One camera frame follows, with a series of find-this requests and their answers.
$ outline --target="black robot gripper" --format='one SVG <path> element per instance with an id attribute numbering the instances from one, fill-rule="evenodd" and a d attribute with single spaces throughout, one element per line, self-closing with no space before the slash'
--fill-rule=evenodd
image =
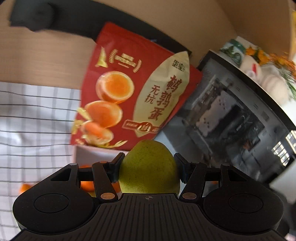
<path id="1" fill-rule="evenodd" d="M 185 188 L 176 194 L 128 194 L 118 199 L 119 153 L 110 163 L 71 163 L 14 202 L 22 231 L 15 241 L 285 240 L 276 229 L 283 204 L 271 190 L 229 164 L 208 168 L 174 159 Z M 94 181 L 96 197 L 81 190 Z M 203 197 L 206 181 L 219 187 Z"/>

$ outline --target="orange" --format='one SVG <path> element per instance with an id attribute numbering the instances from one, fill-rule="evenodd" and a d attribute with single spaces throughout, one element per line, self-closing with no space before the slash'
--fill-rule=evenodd
<path id="1" fill-rule="evenodd" d="M 91 167 L 91 166 L 87 164 L 79 166 L 79 168 L 86 168 L 86 167 Z"/>
<path id="2" fill-rule="evenodd" d="M 102 128 L 98 123 L 93 121 L 86 121 L 81 125 L 83 133 L 87 134 L 86 141 L 103 145 L 113 140 L 114 135 L 112 131 Z"/>
<path id="3" fill-rule="evenodd" d="M 101 75 L 96 83 L 98 97 L 116 104 L 130 98 L 134 89 L 131 78 L 119 71 L 110 71 Z"/>
<path id="4" fill-rule="evenodd" d="M 93 181 L 81 181 L 80 188 L 86 192 L 94 191 L 94 182 Z"/>
<path id="5" fill-rule="evenodd" d="M 113 186 L 116 193 L 121 192 L 119 182 L 112 183 L 112 186 Z"/>
<path id="6" fill-rule="evenodd" d="M 19 194 L 22 194 L 23 192 L 29 190 L 31 187 L 32 187 L 32 185 L 30 185 L 30 184 L 26 184 L 26 183 L 22 184 L 19 189 Z"/>
<path id="7" fill-rule="evenodd" d="M 117 125 L 122 118 L 122 109 L 119 105 L 111 102 L 94 101 L 88 103 L 84 108 L 91 119 L 103 128 Z"/>

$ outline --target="wall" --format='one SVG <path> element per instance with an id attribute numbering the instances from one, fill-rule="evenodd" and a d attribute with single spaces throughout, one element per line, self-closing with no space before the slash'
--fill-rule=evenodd
<path id="1" fill-rule="evenodd" d="M 193 51 L 197 66 L 235 31 L 215 0 L 103 0 L 159 28 Z M 13 1 L 0 5 L 0 81 L 79 88 L 94 42 L 80 36 L 9 27 Z"/>
<path id="2" fill-rule="evenodd" d="M 237 34 L 267 53 L 293 55 L 295 35 L 292 29 L 290 0 L 216 0 Z"/>

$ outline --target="red snack bag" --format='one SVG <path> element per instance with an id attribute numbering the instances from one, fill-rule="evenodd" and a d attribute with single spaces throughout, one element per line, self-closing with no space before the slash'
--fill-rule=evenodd
<path id="1" fill-rule="evenodd" d="M 96 43 L 71 144 L 131 150 L 156 136 L 202 74 L 186 51 L 173 54 L 113 23 L 105 24 Z"/>

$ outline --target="yellow flowers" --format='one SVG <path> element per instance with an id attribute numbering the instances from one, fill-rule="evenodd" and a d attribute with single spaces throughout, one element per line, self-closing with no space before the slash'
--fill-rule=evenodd
<path id="1" fill-rule="evenodd" d="M 260 49 L 258 51 L 258 59 L 260 60 L 259 61 L 259 64 L 262 65 L 262 64 L 267 64 L 269 62 L 269 57 L 267 57 L 265 54 L 264 54 L 264 51 L 262 49 Z"/>
<path id="2" fill-rule="evenodd" d="M 256 53 L 255 49 L 252 49 L 252 47 L 249 47 L 246 49 L 246 55 L 253 56 Z"/>
<path id="3" fill-rule="evenodd" d="M 277 67 L 277 68 L 284 68 L 291 72 L 291 75 L 296 78 L 296 67 L 295 63 L 291 60 L 288 60 L 288 54 L 284 53 L 284 55 L 279 56 L 277 54 L 270 55 L 270 61 Z"/>
<path id="4" fill-rule="evenodd" d="M 262 49 L 252 49 L 252 47 L 249 47 L 246 49 L 246 55 L 252 56 L 260 65 L 267 64 L 270 59 L 268 56 L 264 54 L 264 51 Z"/>

